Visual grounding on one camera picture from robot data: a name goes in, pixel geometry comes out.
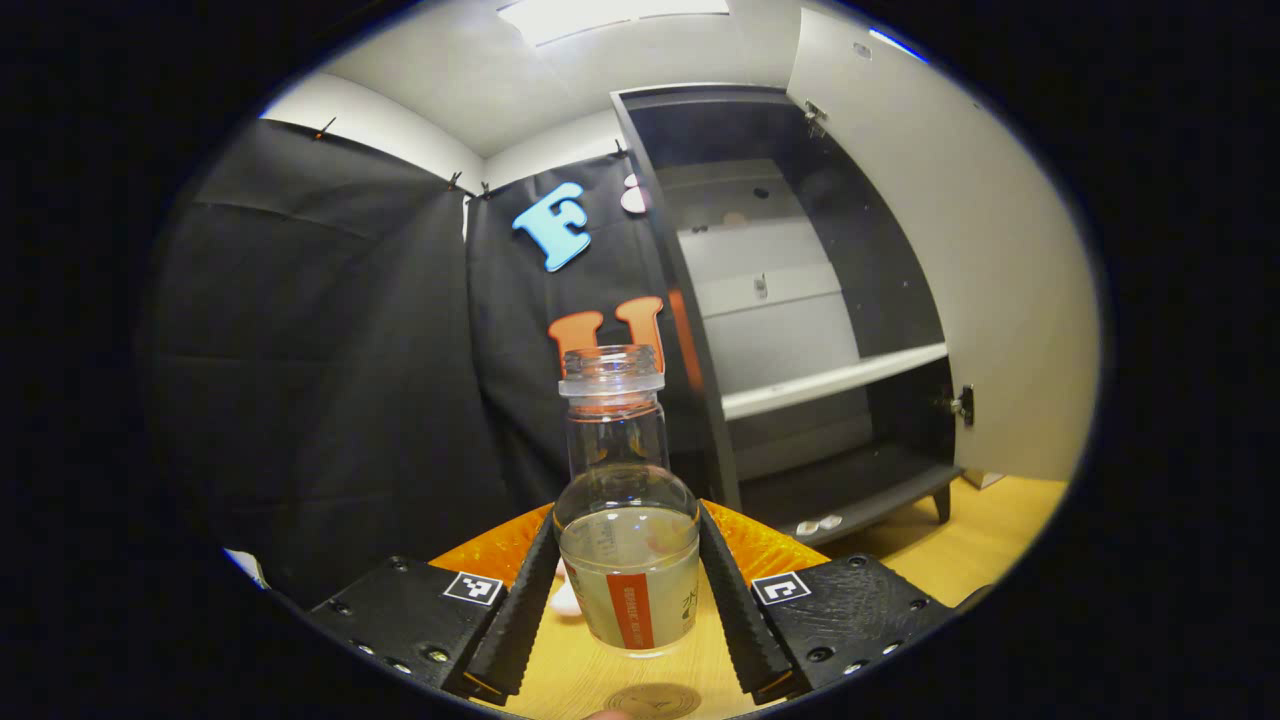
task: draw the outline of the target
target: circular coaster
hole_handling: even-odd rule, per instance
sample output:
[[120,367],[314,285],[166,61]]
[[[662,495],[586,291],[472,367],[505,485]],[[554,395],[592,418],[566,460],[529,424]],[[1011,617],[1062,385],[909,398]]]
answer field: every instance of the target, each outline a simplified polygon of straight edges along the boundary
[[650,683],[631,685],[613,693],[604,707],[621,710],[635,720],[675,720],[689,715],[701,702],[701,696],[692,688],[673,683]]

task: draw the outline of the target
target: door hinge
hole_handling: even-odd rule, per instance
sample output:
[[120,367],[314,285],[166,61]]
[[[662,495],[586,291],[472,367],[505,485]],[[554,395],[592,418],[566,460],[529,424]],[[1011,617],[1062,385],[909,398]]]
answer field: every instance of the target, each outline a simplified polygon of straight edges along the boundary
[[827,129],[819,126],[818,120],[826,120],[827,113],[824,113],[822,108],[814,105],[813,100],[804,101],[804,119],[809,123],[809,137],[814,137],[815,135],[818,137],[824,137],[827,135]]
[[946,409],[947,413],[964,418],[966,428],[973,427],[973,386],[964,386],[960,391],[960,397],[943,397],[938,401],[938,405]]

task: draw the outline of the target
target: black fabric backdrop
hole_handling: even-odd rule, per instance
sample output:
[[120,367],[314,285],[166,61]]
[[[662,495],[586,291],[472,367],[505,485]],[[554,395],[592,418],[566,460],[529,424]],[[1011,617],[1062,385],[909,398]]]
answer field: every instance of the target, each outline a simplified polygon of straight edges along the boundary
[[[467,220],[467,270],[476,374],[503,459],[503,473],[516,502],[534,507],[552,502],[568,480],[564,409],[556,341],[547,328],[571,313],[604,315],[600,345],[631,342],[614,307],[654,295],[667,302],[655,238],[644,215],[622,209],[627,158],[604,155],[516,181],[471,201]],[[525,231],[513,231],[516,215],[558,187],[585,188],[577,202],[586,210],[591,245],[556,273]],[[666,357],[666,389],[658,393],[667,415],[672,470],[708,497],[707,470],[699,460],[701,433],[669,309],[658,315]]]
[[305,607],[517,510],[471,364],[462,193],[314,132],[253,122],[177,209],[145,338],[166,471]]

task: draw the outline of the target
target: clear glass jar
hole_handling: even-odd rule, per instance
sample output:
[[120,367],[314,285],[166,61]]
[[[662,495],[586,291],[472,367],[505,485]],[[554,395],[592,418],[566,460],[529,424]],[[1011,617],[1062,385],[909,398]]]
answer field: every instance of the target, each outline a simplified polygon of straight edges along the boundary
[[699,503],[669,470],[649,346],[564,354],[561,395],[572,480],[553,507],[556,539],[588,628],[632,656],[694,626]]

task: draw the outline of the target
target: blue letter f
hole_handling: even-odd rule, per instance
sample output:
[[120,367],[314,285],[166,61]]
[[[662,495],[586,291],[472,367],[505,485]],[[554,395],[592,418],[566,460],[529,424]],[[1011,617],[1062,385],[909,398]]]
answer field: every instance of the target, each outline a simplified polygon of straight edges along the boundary
[[511,223],[512,229],[525,228],[538,247],[547,254],[548,273],[564,266],[575,255],[586,250],[591,242],[588,233],[573,233],[568,225],[586,227],[586,211],[572,199],[582,195],[582,186],[566,182],[553,190],[547,197],[532,204]]

